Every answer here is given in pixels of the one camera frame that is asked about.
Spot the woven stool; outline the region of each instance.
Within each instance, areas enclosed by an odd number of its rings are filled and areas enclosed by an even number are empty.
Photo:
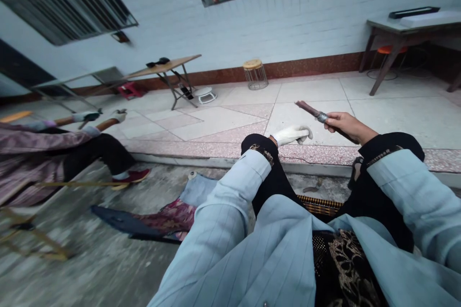
[[[248,60],[243,64],[243,71],[248,81],[248,89],[260,90],[269,85],[266,71],[260,59]]]

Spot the red stool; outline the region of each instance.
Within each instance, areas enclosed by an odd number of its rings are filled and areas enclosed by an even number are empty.
[[[136,87],[135,82],[128,82],[117,88],[128,101],[130,97],[142,97],[146,92]]]
[[[402,53],[406,53],[408,51],[408,47],[407,46],[404,46],[401,48],[399,54],[402,54]],[[373,57],[373,61],[371,62],[371,69],[366,73],[366,75],[372,79],[376,79],[375,77],[372,77],[370,76],[369,72],[372,72],[372,71],[380,71],[382,68],[383,68],[383,65],[384,63],[386,62],[386,59],[388,58],[389,54],[392,52],[392,46],[383,46],[383,47],[380,47],[378,48],[378,50],[376,51],[375,53],[375,56]],[[381,63],[381,67],[378,69],[378,70],[374,70],[373,69],[373,66],[375,64],[375,60],[376,60],[376,55],[380,53],[380,54],[385,54],[386,56],[384,57],[383,59],[383,62]],[[399,66],[399,69],[402,67],[403,65],[403,62],[405,61],[405,58],[407,57],[407,54],[404,55],[403,59],[402,59],[402,62],[400,63],[400,66]],[[395,77],[394,78],[390,78],[390,79],[384,79],[384,80],[392,80],[392,79],[395,79],[398,77],[398,74],[396,72],[392,72],[395,74]]]

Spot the wooden lid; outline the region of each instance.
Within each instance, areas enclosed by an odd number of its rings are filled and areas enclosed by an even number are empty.
[[[12,115],[9,115],[7,117],[4,117],[4,118],[0,119],[0,122],[3,122],[3,123],[13,122],[13,121],[19,120],[21,118],[25,118],[25,117],[27,117],[27,116],[29,116],[31,114],[32,114],[31,111],[19,112],[19,113],[12,114]]]
[[[243,64],[243,68],[246,70],[254,70],[260,68],[263,65],[260,59],[248,60]]]

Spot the plastic stool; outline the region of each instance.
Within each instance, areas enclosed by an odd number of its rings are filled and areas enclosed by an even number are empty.
[[[217,96],[213,93],[213,89],[209,86],[204,87],[203,89],[198,89],[194,92],[194,96],[198,97],[200,104],[213,102],[217,98]],[[203,101],[202,98],[207,96],[211,96],[211,99],[208,101]]]
[[[402,49],[400,50],[399,54],[406,53],[407,51],[408,51],[408,47],[407,47],[407,46],[402,47]],[[384,63],[386,62],[386,59],[388,58],[388,56],[389,56],[389,54],[390,54],[391,52],[392,52],[392,46],[382,46],[382,47],[378,48],[378,50],[377,50],[376,53],[375,53],[375,56],[373,57],[373,61],[371,62],[371,68],[372,68],[372,69],[370,69],[370,70],[366,73],[366,75],[367,75],[368,77],[372,78],[372,79],[376,79],[376,78],[370,76],[370,75],[369,75],[369,72],[371,72],[371,71],[380,71],[380,70],[383,68]],[[375,64],[376,55],[377,55],[378,53],[380,53],[380,54],[385,54],[386,56],[384,57],[383,62],[381,63],[381,67],[380,67],[378,70],[376,70],[376,69],[373,69],[373,65]],[[405,61],[405,58],[406,58],[406,57],[407,57],[407,55],[405,54],[405,56],[404,56],[403,59],[402,59],[402,62],[400,63],[399,69],[400,69],[400,67],[402,67],[403,62]],[[392,71],[392,73],[395,74],[395,77],[394,77],[394,78],[384,79],[384,80],[392,80],[392,79],[395,79],[395,78],[398,77],[398,74],[397,74],[395,71]]]
[[[32,115],[32,112],[26,110],[26,111],[22,111],[16,114],[11,114],[11,115],[8,115],[7,117],[1,118],[0,122],[9,123],[9,122],[13,122],[13,121],[25,118],[30,115]]]
[[[122,86],[117,88],[119,92],[125,97],[128,101],[130,97],[142,97],[145,94],[145,91],[141,91],[136,87],[135,82],[125,83]]]
[[[266,71],[260,59],[248,60],[243,64],[243,72],[248,81],[248,89],[260,90],[269,85]]]

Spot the wall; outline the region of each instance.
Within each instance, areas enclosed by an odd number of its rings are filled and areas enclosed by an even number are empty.
[[[0,4],[0,38],[58,79],[110,66],[122,73],[160,57],[203,54],[188,71],[323,57],[364,50],[369,17],[455,0],[233,0],[204,8],[201,0],[123,0],[139,27],[132,45],[102,35],[55,47]],[[90,78],[70,84],[88,86]]]
[[[0,73],[0,97],[28,94],[29,90]]]

